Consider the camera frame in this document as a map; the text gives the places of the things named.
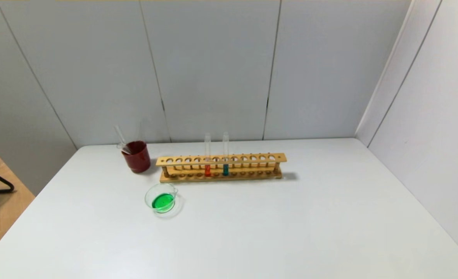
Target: test tube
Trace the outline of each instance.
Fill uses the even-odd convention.
[[[204,176],[211,176],[210,173],[210,143],[211,143],[211,136],[210,133],[204,134],[204,160],[207,164],[204,166]]]
[[[224,144],[224,171],[222,173],[223,176],[229,175],[229,133],[224,132],[224,136],[222,138],[222,142]]]

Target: green liquid in beaker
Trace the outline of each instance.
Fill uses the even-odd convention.
[[[174,196],[172,196],[171,194],[163,193],[155,198],[155,200],[151,204],[151,207],[153,207],[160,213],[164,213],[172,209],[172,207],[174,206],[174,203],[172,203],[173,200]]]

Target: dark red liquid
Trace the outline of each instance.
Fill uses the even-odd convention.
[[[149,159],[148,148],[144,141],[133,141],[127,144],[131,154],[122,151],[122,155],[126,159],[127,165],[134,173],[146,171],[151,166]]]

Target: wooden test tube rack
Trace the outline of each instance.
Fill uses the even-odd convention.
[[[204,156],[159,157],[156,166],[162,168],[160,182],[201,182],[223,180],[253,180],[282,178],[280,163],[287,162],[284,153],[229,155],[229,175],[224,176],[223,155],[214,155],[210,161]],[[205,165],[211,166],[211,176],[204,175]]]

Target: white table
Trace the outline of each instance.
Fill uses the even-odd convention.
[[[178,184],[161,219],[143,201],[160,169],[81,148],[0,241],[0,279],[458,279],[458,246],[356,139],[231,143],[250,152],[285,152],[284,179]]]

